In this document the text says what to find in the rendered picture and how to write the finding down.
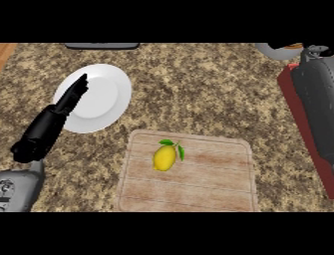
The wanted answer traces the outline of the white round plate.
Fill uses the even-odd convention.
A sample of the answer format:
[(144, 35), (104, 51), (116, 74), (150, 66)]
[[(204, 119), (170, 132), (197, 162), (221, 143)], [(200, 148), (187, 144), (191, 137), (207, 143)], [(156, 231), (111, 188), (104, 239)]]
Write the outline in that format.
[(113, 65), (95, 64), (65, 78), (55, 92), (53, 103), (83, 75), (87, 75), (89, 89), (64, 125), (64, 129), (74, 133), (90, 133), (107, 128), (121, 117), (132, 100), (132, 81), (124, 71)]

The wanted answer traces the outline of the pale wooden cutting board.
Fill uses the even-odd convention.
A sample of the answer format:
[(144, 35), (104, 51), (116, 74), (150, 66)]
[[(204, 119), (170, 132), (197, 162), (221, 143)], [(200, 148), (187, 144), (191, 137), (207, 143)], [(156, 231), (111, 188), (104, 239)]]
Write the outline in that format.
[[(153, 168), (160, 141), (181, 143), (167, 171)], [(256, 211), (252, 149), (241, 138), (136, 129), (120, 173), (120, 211)]]

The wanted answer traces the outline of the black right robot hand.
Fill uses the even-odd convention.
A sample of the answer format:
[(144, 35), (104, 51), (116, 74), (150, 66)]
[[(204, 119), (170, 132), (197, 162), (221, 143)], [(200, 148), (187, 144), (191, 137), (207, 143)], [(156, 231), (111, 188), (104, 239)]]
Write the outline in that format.
[(321, 57), (334, 56), (334, 43), (305, 43), (303, 48)]

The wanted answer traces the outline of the dark grey flat appliance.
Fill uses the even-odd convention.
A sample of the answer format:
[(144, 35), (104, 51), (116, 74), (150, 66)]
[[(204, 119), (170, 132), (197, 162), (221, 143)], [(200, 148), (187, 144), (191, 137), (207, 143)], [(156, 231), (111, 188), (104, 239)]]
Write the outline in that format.
[(132, 50), (141, 43), (65, 43), (65, 47), (74, 50)]

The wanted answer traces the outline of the dark red box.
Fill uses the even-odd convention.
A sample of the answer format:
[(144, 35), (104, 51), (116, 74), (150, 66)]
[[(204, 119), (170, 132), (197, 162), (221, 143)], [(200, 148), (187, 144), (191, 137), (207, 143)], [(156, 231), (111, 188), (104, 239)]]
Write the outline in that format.
[(334, 173), (331, 165), (324, 158), (320, 157), (315, 142), (311, 134), (308, 118), (305, 115), (303, 105), (296, 94), (292, 81), (292, 71), (297, 67), (297, 64), (287, 64), (278, 77), (277, 83), (283, 92), (283, 96), (293, 114), (296, 125), (299, 128), (300, 136), (305, 142), (309, 156), (315, 165), (315, 170), (321, 179), (321, 183), (326, 189), (327, 196), (334, 200)]

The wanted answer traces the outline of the yellow lemon with green leaves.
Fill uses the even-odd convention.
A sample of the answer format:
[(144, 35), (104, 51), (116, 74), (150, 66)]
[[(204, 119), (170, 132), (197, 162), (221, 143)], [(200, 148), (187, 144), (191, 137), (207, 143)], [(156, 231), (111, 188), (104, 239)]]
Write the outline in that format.
[(175, 164), (175, 160), (184, 160), (184, 147), (170, 139), (163, 139), (160, 144), (161, 147), (153, 157), (154, 170), (167, 171)]

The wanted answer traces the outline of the white round bowl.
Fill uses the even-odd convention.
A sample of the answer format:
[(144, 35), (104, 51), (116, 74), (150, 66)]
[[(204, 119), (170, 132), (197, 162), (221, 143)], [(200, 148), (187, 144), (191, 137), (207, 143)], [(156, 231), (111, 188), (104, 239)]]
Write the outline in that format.
[(302, 52), (303, 48), (277, 48), (274, 49), (268, 43), (256, 43), (255, 48), (258, 51), (272, 60), (290, 60), (293, 59)]

